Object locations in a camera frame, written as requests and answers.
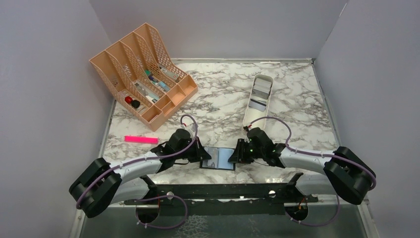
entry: pink marker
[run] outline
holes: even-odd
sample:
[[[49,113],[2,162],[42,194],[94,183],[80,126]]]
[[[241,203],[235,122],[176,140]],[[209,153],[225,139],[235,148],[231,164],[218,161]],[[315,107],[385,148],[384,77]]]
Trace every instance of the pink marker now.
[[[143,136],[126,135],[124,140],[125,140],[125,142],[135,142],[135,143],[147,143],[147,144],[158,144],[159,143],[159,138],[155,138],[155,137],[143,137]]]

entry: white wall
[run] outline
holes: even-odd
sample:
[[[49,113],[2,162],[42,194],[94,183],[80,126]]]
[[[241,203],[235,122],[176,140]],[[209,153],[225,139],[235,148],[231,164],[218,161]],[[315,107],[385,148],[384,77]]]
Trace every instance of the white wall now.
[[[144,22],[173,58],[315,58],[347,0],[90,0],[110,40]]]
[[[0,237],[68,236],[111,106],[88,60],[109,45],[87,0],[0,1]]]
[[[342,143],[377,174],[381,237],[418,237],[420,1],[350,0],[315,66]]]

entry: black bottle cap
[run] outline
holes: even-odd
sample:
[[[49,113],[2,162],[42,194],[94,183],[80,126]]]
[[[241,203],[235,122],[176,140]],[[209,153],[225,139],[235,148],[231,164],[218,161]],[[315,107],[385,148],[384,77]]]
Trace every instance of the black bottle cap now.
[[[133,100],[133,101],[131,101],[131,106],[134,107],[135,109],[137,109],[140,106],[140,102],[137,101],[137,100]]]

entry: white marble surface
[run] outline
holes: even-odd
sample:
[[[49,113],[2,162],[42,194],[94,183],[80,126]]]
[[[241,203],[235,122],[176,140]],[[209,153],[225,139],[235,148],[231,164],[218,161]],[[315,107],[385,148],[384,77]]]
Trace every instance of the white marble surface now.
[[[104,151],[107,161],[133,158],[154,147],[126,143],[125,135],[158,137],[161,142],[168,140],[179,128],[179,118],[183,114],[190,114],[197,120],[203,146],[234,148],[237,139],[245,137],[242,120],[256,74],[271,76],[275,81],[268,115],[279,117],[290,125],[293,133],[290,145],[314,150],[337,147],[309,62],[181,63],[178,66],[195,80],[198,93],[156,132],[117,103]],[[284,142],[288,135],[287,129],[273,120],[267,121],[265,131],[275,142]],[[199,163],[190,163],[174,165],[150,178],[155,183],[287,182],[299,171],[303,170],[256,163],[237,164],[236,171],[207,170],[199,169]]]

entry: phone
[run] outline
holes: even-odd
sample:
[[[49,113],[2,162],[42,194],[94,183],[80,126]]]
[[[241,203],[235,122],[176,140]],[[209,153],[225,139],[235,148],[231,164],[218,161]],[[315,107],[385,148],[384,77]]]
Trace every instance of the phone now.
[[[214,170],[235,170],[235,164],[228,162],[230,156],[233,155],[233,149],[204,147],[204,150],[211,156],[211,159],[201,161],[200,168]]]

